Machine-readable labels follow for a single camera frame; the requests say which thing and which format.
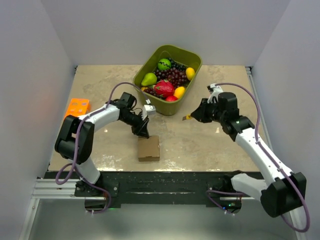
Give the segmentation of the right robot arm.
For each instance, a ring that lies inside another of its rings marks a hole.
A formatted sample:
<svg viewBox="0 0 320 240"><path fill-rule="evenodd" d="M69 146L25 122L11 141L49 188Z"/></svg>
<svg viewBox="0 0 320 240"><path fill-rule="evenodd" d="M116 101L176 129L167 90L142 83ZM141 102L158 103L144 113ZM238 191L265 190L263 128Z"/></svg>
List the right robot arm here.
<svg viewBox="0 0 320 240"><path fill-rule="evenodd" d="M223 183L223 192L230 197L238 192L259 201L272 218L303 205L306 177L285 166L261 138L248 117L240 115L238 99L232 92L212 94L203 98L191 117L200 123L217 122L222 130L237 143L258 167L262 179L237 173Z"/></svg>

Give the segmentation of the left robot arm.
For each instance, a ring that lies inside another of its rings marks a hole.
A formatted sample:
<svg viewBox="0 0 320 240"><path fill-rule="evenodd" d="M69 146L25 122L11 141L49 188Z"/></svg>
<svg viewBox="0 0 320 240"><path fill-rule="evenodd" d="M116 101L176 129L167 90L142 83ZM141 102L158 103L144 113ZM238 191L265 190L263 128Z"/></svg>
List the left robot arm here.
<svg viewBox="0 0 320 240"><path fill-rule="evenodd" d="M148 139L149 115L156 112L149 99L140 113L134 112L137 99L124 92L119 99L110 100L95 111L81 116L68 115L62 122L54 150L71 163L71 172L77 170L85 179L86 191L92 196L99 196L104 190L104 184L99 181L100 171L95 167L91 153L94 134L106 125L121 121L131 126L135 136Z"/></svg>

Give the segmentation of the yellow utility knife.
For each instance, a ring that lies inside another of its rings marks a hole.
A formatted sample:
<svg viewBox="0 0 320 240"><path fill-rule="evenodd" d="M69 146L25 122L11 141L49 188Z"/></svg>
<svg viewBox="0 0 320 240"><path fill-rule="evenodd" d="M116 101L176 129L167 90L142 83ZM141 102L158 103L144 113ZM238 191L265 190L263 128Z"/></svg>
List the yellow utility knife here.
<svg viewBox="0 0 320 240"><path fill-rule="evenodd" d="M190 114L187 114L182 117L182 121L191 120L193 117Z"/></svg>

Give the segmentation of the olive green plastic basin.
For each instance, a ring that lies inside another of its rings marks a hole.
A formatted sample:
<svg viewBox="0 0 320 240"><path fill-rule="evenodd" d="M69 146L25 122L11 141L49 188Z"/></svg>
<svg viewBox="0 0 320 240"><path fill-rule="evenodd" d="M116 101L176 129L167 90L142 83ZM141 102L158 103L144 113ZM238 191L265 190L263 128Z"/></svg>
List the olive green plastic basin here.
<svg viewBox="0 0 320 240"><path fill-rule="evenodd" d="M201 66L202 59L193 52L160 46L133 79L140 102L145 104L148 97L158 113L176 114Z"/></svg>

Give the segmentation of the brown cardboard express box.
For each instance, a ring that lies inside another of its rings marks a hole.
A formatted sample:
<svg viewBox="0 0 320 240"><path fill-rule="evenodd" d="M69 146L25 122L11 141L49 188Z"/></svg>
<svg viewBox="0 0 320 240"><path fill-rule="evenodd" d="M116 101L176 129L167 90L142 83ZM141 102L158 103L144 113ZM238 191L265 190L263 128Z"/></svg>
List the brown cardboard express box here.
<svg viewBox="0 0 320 240"><path fill-rule="evenodd" d="M160 160L160 140L158 135L149 138L139 137L137 142L139 162L155 162Z"/></svg>

